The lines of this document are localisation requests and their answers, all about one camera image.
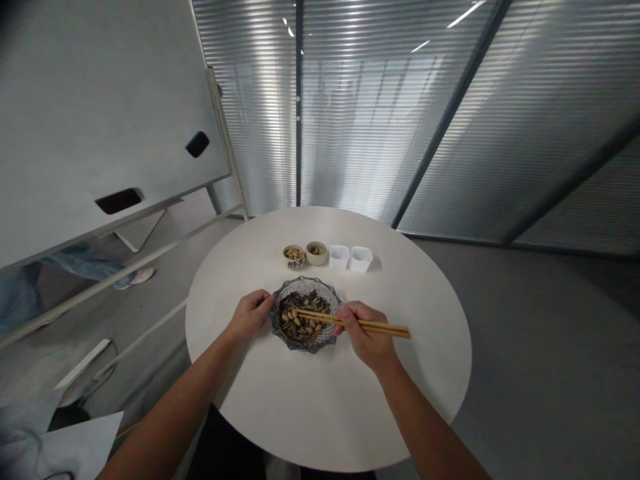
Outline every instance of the table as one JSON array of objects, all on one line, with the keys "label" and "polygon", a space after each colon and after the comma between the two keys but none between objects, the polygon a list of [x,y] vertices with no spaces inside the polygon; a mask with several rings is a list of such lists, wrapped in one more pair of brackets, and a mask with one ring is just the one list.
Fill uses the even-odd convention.
[{"label": "table", "polygon": [[[367,273],[309,265],[286,268],[282,249],[310,241],[369,247]],[[471,337],[460,302],[438,266],[416,244],[363,215],[298,207],[257,217],[214,246],[193,280],[185,329],[191,361],[229,322],[241,296],[304,275],[332,285],[343,301],[361,300],[407,325],[413,339],[395,339],[411,378],[447,422],[458,412],[471,374]],[[348,335],[316,355],[290,351],[271,333],[256,335],[216,399],[236,430],[264,450],[298,465],[342,472],[378,469],[408,458],[374,374]]]}]

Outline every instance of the white cup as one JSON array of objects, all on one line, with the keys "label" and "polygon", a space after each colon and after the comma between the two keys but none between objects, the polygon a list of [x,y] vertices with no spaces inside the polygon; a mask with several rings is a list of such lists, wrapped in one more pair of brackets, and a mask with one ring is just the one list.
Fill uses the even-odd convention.
[{"label": "white cup", "polygon": [[373,261],[373,252],[366,247],[352,247],[349,270],[364,273]]},{"label": "white cup", "polygon": [[333,270],[346,270],[349,262],[349,248],[344,245],[332,245],[329,247],[329,268]]}]

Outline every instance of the hand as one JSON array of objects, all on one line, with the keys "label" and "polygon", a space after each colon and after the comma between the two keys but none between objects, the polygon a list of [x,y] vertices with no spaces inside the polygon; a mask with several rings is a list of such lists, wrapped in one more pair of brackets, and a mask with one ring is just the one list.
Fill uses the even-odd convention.
[{"label": "hand", "polygon": [[262,325],[275,299],[266,290],[256,290],[238,302],[225,333],[236,340],[247,340]]},{"label": "hand", "polygon": [[345,326],[334,327],[333,334],[340,335],[346,329],[356,355],[374,373],[378,374],[384,366],[395,363],[397,356],[391,337],[382,333],[365,332],[358,323],[358,320],[388,323],[384,313],[362,302],[352,301],[341,305],[336,316],[342,319]]}]

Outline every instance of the chopsticks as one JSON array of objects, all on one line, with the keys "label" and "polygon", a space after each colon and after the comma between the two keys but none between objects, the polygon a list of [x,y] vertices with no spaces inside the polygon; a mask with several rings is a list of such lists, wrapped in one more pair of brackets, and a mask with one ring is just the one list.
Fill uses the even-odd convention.
[{"label": "chopsticks", "polygon": [[[332,325],[344,326],[342,320],[333,315],[327,315],[326,313],[311,312],[302,309],[293,309],[298,312],[298,315],[306,319],[314,319],[324,323],[330,323]],[[390,325],[388,323],[372,322],[368,320],[358,320],[358,323],[362,327],[362,330],[372,333],[383,333],[385,335],[391,335],[392,337],[400,337],[404,339],[410,339],[411,334],[408,327],[401,325]]]}]

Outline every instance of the bowl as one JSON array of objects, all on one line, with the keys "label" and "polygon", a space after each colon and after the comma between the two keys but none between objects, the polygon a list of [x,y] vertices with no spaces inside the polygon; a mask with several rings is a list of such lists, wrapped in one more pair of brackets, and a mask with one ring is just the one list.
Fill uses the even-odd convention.
[{"label": "bowl", "polygon": [[[300,257],[289,258],[287,256],[287,252],[289,252],[290,255],[292,250],[298,250],[300,252]],[[287,245],[284,250],[282,250],[282,258],[288,268],[296,270],[305,264],[305,251],[298,245]]]},{"label": "bowl", "polygon": [[[312,253],[312,251],[319,250],[320,253]],[[320,242],[310,242],[307,245],[307,251],[305,255],[307,257],[307,263],[310,265],[320,266],[327,261],[327,246]]]},{"label": "bowl", "polygon": [[298,277],[294,280],[287,280],[278,290],[273,292],[275,302],[269,311],[271,320],[271,331],[274,335],[282,339],[290,350],[304,350],[309,353],[316,353],[327,345],[335,343],[336,337],[333,334],[333,325],[322,323],[321,329],[314,332],[312,336],[304,340],[294,340],[287,334],[288,329],[283,328],[285,323],[282,320],[281,303],[292,293],[301,293],[303,295],[312,294],[315,290],[316,295],[328,303],[329,314],[335,315],[336,310],[342,304],[342,300],[338,298],[332,286],[322,282],[317,278]]}]

